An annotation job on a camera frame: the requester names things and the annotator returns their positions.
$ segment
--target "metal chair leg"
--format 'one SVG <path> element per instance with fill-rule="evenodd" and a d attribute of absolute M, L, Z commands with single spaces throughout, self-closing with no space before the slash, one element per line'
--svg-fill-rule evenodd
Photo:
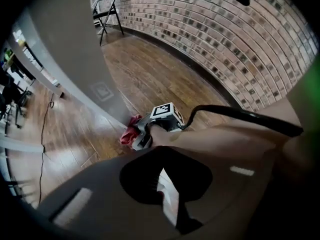
<path fill-rule="evenodd" d="M 119 20 L 119 16 L 118 16 L 118 13 L 117 13 L 117 10 L 116 10 L 116 6 L 115 6 L 115 5 L 113 5 L 113 8 L 114 8 L 114 11 L 115 11 L 115 16 L 116 16 L 116 18 L 117 18 L 117 20 L 118 20 L 118 23 L 119 23 L 119 26 L 120 26 L 120 30 L 121 30 L 121 32 L 122 32 L 122 35 L 124 36 L 125 34 L 124 34 L 123 29 L 122 29 L 122 26 L 121 26 L 120 20 Z"/>

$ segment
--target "white pillar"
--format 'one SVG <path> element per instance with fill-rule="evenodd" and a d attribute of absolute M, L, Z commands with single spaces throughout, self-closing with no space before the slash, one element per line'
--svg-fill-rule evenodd
<path fill-rule="evenodd" d="M 17 23 L 37 59 L 68 92 L 128 125 L 131 114 L 106 65 L 90 0 L 33 0 Z"/>
<path fill-rule="evenodd" d="M 22 48 L 16 42 L 14 35 L 11 33 L 8 37 L 8 44 L 11 50 L 14 52 L 17 59 L 22 63 L 22 65 L 45 87 L 52 91 L 58 97 L 63 93 L 61 89 L 55 87 L 41 72 L 31 63 L 27 56 L 22 51 Z"/>

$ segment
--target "folding chair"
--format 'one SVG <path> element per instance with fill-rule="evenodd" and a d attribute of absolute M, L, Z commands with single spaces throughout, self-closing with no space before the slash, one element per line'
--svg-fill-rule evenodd
<path fill-rule="evenodd" d="M 118 20 L 118 23 L 119 23 L 119 26 L 120 26 L 120 29 L 121 29 L 121 32 L 122 32 L 122 35 L 124 35 L 124 31 L 122 29 L 122 26 L 121 26 L 120 20 L 119 20 L 119 16 L 117 14 L 116 6 L 115 6 L 115 1 L 116 0 L 112 1 L 112 4 L 111 4 L 110 9 L 108 11 L 104 11 L 104 12 L 98 13 L 96 7 L 97 7 L 97 5 L 98 5 L 98 3 L 100 1 L 102 1 L 102 0 L 97 0 L 96 4 L 94 6 L 93 19 L 94 20 L 98 19 L 100 21 L 101 25 L 102 25 L 102 34 L 101 34 L 101 38 L 100 38 L 100 46 L 101 46 L 102 37 L 104 36 L 104 32 L 105 32 L 105 34 L 108 34 L 107 31 L 106 31 L 106 25 L 107 25 L 107 21 L 108 21 L 108 18 L 109 18 L 110 15 L 113 15 L 113 14 L 116 15 L 116 18 Z M 101 17 L 104 17 L 104 16 L 106 16 L 106 18 L 105 18 L 104 23 L 102 23 Z"/>

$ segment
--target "office chair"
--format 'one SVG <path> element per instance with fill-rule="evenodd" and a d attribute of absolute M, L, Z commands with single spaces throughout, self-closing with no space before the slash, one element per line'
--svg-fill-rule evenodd
<path fill-rule="evenodd" d="M 114 15 L 114 14 L 115 14 L 115 16 L 116 16 L 116 18 L 117 18 L 117 20 L 118 20 L 118 23 L 119 23 L 119 26 L 120 26 L 120 30 L 121 30 L 121 32 L 122 32 L 122 35 L 124 35 L 124 31 L 123 31 L 123 29 L 122 29 L 122 26 L 121 26 L 121 23 L 120 23 L 120 20 L 119 20 L 119 16 L 118 16 L 118 14 L 117 14 L 116 6 L 115 6 L 115 1 L 116 1 L 116 0 L 113 0 L 113 1 L 112 1 L 111 6 L 110 6 L 110 8 L 109 8 L 108 11 L 104 11 L 104 12 L 98 13 L 98 11 L 97 11 L 96 8 L 97 8 L 97 5 L 98 5 L 98 3 L 99 3 L 100 1 L 103 1 L 103 0 L 97 0 L 97 1 L 96 1 L 96 4 L 95 4 L 95 6 L 94 6 L 94 9 L 93 9 L 93 19 L 94 19 L 94 20 L 98 19 L 98 20 L 100 21 L 101 25 L 102 25 L 102 34 L 101 34 L 101 37 L 100 37 L 100 46 L 101 46 L 102 38 L 103 38 L 103 36 L 104 36 L 104 32 L 105 32 L 105 34 L 108 34 L 107 31 L 106 31 L 106 25 L 107 25 L 107 21 L 108 21 L 108 18 L 109 18 L 110 15 Z M 106 18 L 105 18 L 104 23 L 102 23 L 101 17 L 104 17 L 104 16 L 106 16 Z"/>
<path fill-rule="evenodd" d="M 17 123 L 18 121 L 18 113 L 20 113 L 21 116 L 24 118 L 26 117 L 26 114 L 22 113 L 21 107 L 23 107 L 27 102 L 27 96 L 30 96 L 32 93 L 25 89 L 23 93 L 20 93 L 19 88 L 15 83 L 12 83 L 10 86 L 6 86 L 3 89 L 2 97 L 4 100 L 2 100 L 2 104 L 5 104 L 5 111 L 7 111 L 7 106 L 11 106 L 12 101 L 15 103 L 15 125 L 19 129 L 21 128 L 21 125 Z M 6 112 L 3 113 L 3 105 L 1 105 L 1 118 L 4 116 Z"/>

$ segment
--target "brick wall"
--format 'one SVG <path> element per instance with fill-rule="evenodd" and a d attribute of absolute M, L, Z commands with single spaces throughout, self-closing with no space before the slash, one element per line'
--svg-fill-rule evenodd
<path fill-rule="evenodd" d="M 286 96 L 319 49 L 291 0 L 250 0 L 247 7 L 235 0 L 116 0 L 115 6 L 124 27 L 187 54 L 247 110 Z"/>

